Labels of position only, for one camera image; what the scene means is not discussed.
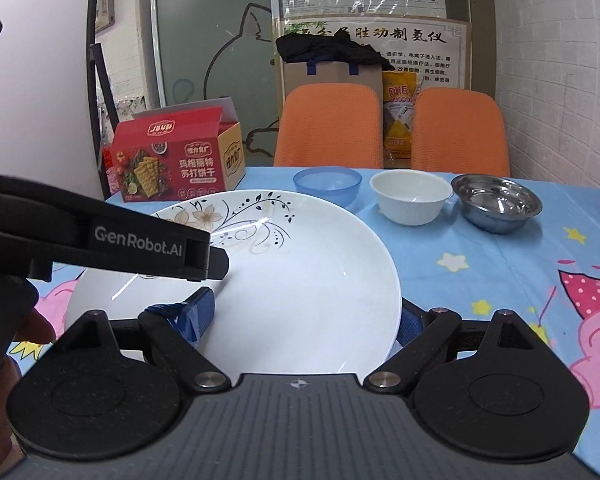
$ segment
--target white wall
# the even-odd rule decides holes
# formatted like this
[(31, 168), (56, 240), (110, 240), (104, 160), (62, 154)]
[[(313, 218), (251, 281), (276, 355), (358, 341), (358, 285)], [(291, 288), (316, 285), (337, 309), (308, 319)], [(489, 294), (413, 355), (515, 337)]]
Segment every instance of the white wall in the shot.
[(600, 0), (495, 0), (513, 176), (600, 187)]
[(104, 61), (116, 100), (144, 94), (140, 55), (136, 0), (114, 0), (115, 23), (96, 34), (102, 44)]
[(102, 197), (86, 84), (88, 0), (0, 0), (0, 173)]

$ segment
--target cracker box lid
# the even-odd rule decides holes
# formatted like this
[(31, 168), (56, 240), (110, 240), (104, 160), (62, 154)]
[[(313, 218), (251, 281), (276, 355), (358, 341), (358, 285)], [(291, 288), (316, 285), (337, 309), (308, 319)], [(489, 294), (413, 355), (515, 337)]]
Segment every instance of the cracker box lid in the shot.
[(215, 106), (222, 107), (222, 117), (220, 117), (220, 121), (222, 123), (235, 124), (238, 122), (238, 115), (235, 113), (234, 101), (230, 97), (219, 97), (216, 99), (205, 99), (203, 101), (195, 101), (192, 103), (165, 106), (163, 108), (156, 108), (155, 110), (138, 112), (133, 114), (133, 116), (135, 119), (140, 119), (160, 114), (171, 114), (175, 112), (197, 110), (199, 108), (211, 108)]
[(209, 139), (220, 131), (221, 107), (199, 108), (138, 117), (116, 128), (112, 150), (145, 146), (155, 142)]

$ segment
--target orange chair backrest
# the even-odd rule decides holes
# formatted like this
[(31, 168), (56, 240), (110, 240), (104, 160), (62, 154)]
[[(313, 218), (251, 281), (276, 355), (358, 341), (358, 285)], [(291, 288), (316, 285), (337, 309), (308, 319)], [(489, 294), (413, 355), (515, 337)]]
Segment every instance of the orange chair backrest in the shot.
[(274, 166), (382, 168), (376, 93), (352, 83), (302, 85), (286, 98)]
[(412, 127), (414, 170), (509, 176), (502, 114), (488, 95), (455, 88), (423, 90)]

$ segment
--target white bowl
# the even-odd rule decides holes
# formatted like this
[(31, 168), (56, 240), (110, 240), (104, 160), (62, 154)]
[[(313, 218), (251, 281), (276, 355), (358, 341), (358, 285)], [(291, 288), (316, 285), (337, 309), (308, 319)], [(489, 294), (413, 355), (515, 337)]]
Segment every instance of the white bowl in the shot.
[(212, 232), (229, 273), (203, 283), (88, 269), (66, 313), (69, 326), (101, 308), (109, 319), (174, 303), (201, 285), (216, 316), (198, 350), (235, 383), (241, 373), (355, 373), (385, 361), (400, 323), (400, 280), (380, 238), (343, 208), (273, 190), (217, 193), (156, 216)]
[(382, 214), (402, 225), (428, 224), (453, 194), (451, 184), (426, 171), (382, 171), (371, 177), (370, 184)]

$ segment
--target blue plastic bowl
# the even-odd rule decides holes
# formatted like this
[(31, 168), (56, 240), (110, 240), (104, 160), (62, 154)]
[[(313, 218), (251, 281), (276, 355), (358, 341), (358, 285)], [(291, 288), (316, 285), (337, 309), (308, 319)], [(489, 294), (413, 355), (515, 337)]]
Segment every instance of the blue plastic bowl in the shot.
[(320, 166), (298, 171), (294, 184), (300, 193), (317, 196), (340, 207), (354, 201), (360, 190), (362, 175), (339, 166)]

